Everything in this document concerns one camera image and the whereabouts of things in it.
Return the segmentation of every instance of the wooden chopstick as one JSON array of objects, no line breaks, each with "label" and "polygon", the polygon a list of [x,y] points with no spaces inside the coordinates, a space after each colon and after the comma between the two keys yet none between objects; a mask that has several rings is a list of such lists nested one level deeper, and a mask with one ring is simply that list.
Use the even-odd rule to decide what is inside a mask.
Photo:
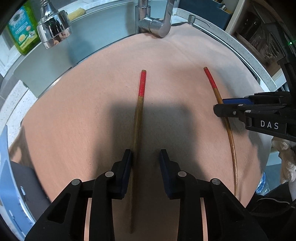
[{"label": "wooden chopstick", "polygon": [[146,85],[146,70],[142,70],[140,78],[140,86],[138,93],[138,102],[135,112],[134,126],[133,126],[133,143],[132,143],[132,152],[133,152],[133,162],[132,169],[130,174],[130,223],[129,230],[130,233],[133,233],[134,230],[134,219],[135,219],[135,194],[134,187],[137,181],[137,158],[139,154],[140,146],[140,135],[141,135],[141,125],[143,117],[143,105],[144,105],[144,94],[145,94],[145,85]]},{"label": "wooden chopstick", "polygon": [[[213,88],[214,94],[216,96],[218,104],[223,104],[223,100],[221,98],[221,95],[219,93],[219,90],[216,86],[216,83],[207,67],[204,67],[204,71],[211,83],[211,86]],[[234,195],[237,197],[237,191],[238,191],[238,174],[237,174],[237,154],[235,151],[235,145],[234,145],[234,139],[233,134],[230,128],[230,123],[227,117],[223,118],[226,124],[226,130],[228,134],[228,139],[230,143],[230,149],[231,149],[231,156],[232,156],[232,164],[233,164],[233,176],[234,176]]]}]

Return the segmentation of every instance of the faucet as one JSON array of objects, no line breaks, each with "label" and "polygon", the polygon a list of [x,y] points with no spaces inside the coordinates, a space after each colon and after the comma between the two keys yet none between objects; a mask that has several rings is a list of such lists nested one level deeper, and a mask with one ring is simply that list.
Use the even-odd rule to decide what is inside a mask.
[{"label": "faucet", "polygon": [[161,38],[170,31],[170,18],[175,0],[168,0],[163,19],[150,17],[150,6],[148,0],[138,0],[136,6],[136,34],[151,32]]},{"label": "faucet", "polygon": [[58,11],[50,0],[40,0],[41,20],[37,31],[41,42],[49,49],[71,34],[71,23],[67,13]]}]

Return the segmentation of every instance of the yellow sponge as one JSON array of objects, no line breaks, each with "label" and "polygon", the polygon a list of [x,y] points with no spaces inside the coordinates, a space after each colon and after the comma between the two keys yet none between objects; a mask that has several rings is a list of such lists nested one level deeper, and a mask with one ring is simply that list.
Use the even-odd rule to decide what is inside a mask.
[{"label": "yellow sponge", "polygon": [[69,13],[68,18],[70,21],[73,21],[74,19],[77,19],[84,14],[86,14],[86,10],[80,7],[77,10],[75,10],[74,12]]}]

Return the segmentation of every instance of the screw head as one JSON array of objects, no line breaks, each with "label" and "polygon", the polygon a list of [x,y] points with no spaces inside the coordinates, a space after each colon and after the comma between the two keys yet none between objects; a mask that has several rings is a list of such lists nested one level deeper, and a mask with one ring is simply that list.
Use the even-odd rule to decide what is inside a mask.
[{"label": "screw head", "polygon": [[179,177],[185,177],[186,175],[187,175],[187,173],[184,172],[184,171],[180,171],[180,172],[178,172],[178,176],[179,176]]},{"label": "screw head", "polygon": [[105,173],[106,177],[113,177],[113,175],[114,175],[114,172],[106,172]]},{"label": "screw head", "polygon": [[74,179],[72,182],[71,182],[71,184],[73,185],[73,186],[76,186],[76,185],[78,185],[80,183],[80,180],[79,179]]},{"label": "screw head", "polygon": [[221,181],[220,181],[218,178],[214,178],[214,179],[212,180],[212,183],[213,183],[214,185],[219,185],[219,184],[221,183]]}]

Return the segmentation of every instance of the glove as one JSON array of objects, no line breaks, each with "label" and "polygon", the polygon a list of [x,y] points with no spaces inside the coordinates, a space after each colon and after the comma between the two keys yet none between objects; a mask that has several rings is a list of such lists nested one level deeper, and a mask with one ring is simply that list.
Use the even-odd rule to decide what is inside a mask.
[{"label": "glove", "polygon": [[295,146],[296,143],[278,137],[274,137],[271,143],[279,151],[279,158],[281,159],[280,183],[294,182],[296,179],[296,155],[291,147]]}]

